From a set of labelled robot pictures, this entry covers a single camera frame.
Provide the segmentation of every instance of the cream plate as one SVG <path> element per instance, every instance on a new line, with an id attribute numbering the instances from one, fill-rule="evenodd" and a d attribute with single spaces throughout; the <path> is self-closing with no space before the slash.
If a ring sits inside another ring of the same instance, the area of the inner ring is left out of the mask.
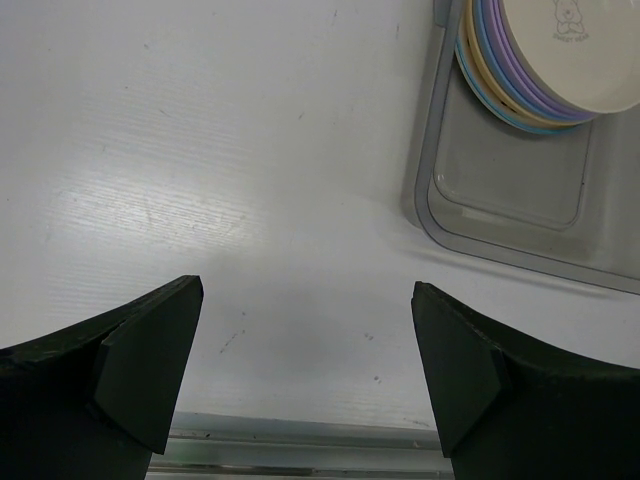
<path id="1" fill-rule="evenodd" d="M 640 0 L 500 0 L 523 66 L 570 106 L 614 113 L 640 103 Z"/>

